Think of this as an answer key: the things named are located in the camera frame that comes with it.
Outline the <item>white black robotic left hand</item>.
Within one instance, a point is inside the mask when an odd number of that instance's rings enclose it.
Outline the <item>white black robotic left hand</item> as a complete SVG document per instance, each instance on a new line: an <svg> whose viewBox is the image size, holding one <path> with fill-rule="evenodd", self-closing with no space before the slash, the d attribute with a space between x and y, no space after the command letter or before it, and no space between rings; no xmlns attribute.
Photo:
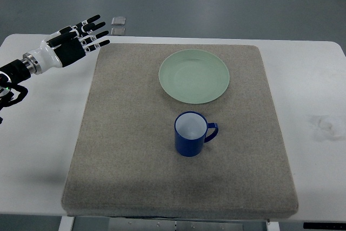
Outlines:
<svg viewBox="0 0 346 231"><path fill-rule="evenodd" d="M104 39L108 31L93 34L105 26L105 22L97 23L100 17L93 16L47 36L37 49L23 55L22 63L31 74L39 75L51 68L67 67L109 44L110 41Z"/></svg>

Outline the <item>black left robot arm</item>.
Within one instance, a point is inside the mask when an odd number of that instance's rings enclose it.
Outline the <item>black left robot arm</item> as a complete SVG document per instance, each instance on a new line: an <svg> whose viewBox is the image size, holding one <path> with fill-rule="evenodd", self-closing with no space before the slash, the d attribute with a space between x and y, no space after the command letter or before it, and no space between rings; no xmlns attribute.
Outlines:
<svg viewBox="0 0 346 231"><path fill-rule="evenodd" d="M21 60L14 60L1 67L1 110L22 102L28 89L21 82L32 74L42 72L39 62L27 53Z"/></svg>

